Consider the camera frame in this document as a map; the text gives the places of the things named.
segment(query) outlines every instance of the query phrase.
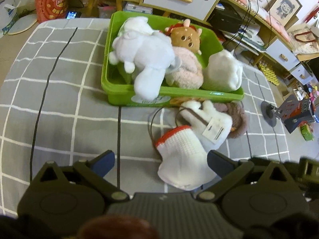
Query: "paper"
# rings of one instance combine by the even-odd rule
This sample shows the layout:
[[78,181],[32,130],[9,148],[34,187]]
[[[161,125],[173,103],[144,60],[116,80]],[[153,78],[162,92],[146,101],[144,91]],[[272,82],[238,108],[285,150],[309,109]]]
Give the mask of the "paper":
[[211,121],[208,123],[202,135],[206,137],[209,141],[216,144],[223,131],[224,131],[224,127],[221,120],[211,119]]

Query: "smartphone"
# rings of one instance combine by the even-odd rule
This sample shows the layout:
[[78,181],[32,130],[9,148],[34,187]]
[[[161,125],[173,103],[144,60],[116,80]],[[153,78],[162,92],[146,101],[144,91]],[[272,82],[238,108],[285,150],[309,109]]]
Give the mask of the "smartphone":
[[67,19],[74,19],[74,18],[80,18],[81,17],[81,12],[72,12],[69,11],[68,14],[66,15]]

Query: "yellow spiky object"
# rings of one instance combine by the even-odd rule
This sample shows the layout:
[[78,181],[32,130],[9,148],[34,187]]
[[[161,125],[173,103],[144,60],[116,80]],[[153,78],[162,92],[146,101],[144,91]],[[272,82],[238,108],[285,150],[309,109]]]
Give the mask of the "yellow spiky object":
[[275,72],[272,70],[272,66],[271,65],[269,65],[267,62],[262,60],[262,61],[259,61],[257,66],[258,66],[259,70],[264,73],[264,75],[266,76],[267,81],[273,83],[276,86],[279,85],[279,80],[278,80]]

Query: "round stand base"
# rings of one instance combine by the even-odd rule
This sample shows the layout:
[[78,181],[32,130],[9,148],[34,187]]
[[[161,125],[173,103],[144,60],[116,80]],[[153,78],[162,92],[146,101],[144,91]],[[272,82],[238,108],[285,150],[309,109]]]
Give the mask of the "round stand base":
[[263,101],[261,103],[261,112],[268,125],[275,127],[277,124],[277,118],[272,111],[272,106],[268,102]]

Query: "plush toy face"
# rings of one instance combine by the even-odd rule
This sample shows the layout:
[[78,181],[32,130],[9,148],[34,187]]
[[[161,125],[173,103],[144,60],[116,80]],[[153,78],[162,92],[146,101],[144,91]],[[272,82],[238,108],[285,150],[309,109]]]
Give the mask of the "plush toy face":
[[171,32],[172,45],[175,47],[184,47],[197,53],[199,51],[199,34],[190,27],[178,27]]

